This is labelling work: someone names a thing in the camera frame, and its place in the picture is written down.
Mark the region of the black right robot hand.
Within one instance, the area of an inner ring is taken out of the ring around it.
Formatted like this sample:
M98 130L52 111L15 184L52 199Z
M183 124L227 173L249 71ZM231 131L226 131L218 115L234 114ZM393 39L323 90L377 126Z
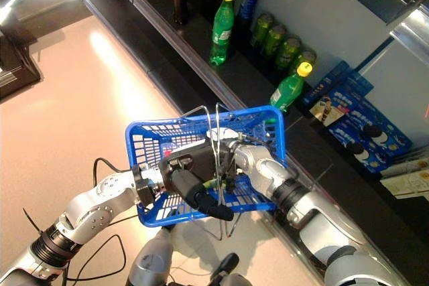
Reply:
M214 152L234 153L239 144L239 134L226 127L208 130L202 144L208 145L211 149L214 149Z

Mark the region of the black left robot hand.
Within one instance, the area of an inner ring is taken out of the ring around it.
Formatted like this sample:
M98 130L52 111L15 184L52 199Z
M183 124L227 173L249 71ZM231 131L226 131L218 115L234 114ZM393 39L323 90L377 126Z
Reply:
M220 220L233 219L233 211L204 187L216 170L215 155L208 145L173 151L158 163L158 168L166 190L179 194L191 208Z

